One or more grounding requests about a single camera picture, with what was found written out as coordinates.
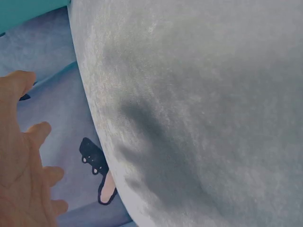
light blue fabric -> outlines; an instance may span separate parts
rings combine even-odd
[[[69,210],[62,227],[118,227],[131,222],[119,195],[107,206],[98,203],[102,175],[82,163],[80,144],[89,138],[101,148],[90,115],[72,45],[66,9],[58,9],[9,30],[0,38],[0,75],[33,70],[37,83],[18,103],[22,131],[48,121],[52,132],[40,149],[44,166],[60,166],[65,177],[52,188]]]
[[[70,0],[1,0],[0,34],[29,19],[67,6]]]
[[[66,8],[27,21],[0,37],[0,74],[34,71],[41,81],[76,61]]]

bedsheet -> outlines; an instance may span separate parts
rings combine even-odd
[[[13,70],[37,74],[34,87],[18,103],[22,131],[48,121],[52,132],[40,149],[44,166],[60,166],[64,178],[52,199],[65,199],[69,210],[62,227],[119,227],[132,224],[119,195],[98,202],[107,163],[84,93],[72,44],[67,9],[32,19],[0,37],[0,75]],[[94,156],[98,167],[89,156]]]
[[[74,0],[69,16],[139,226],[303,226],[301,0]]]

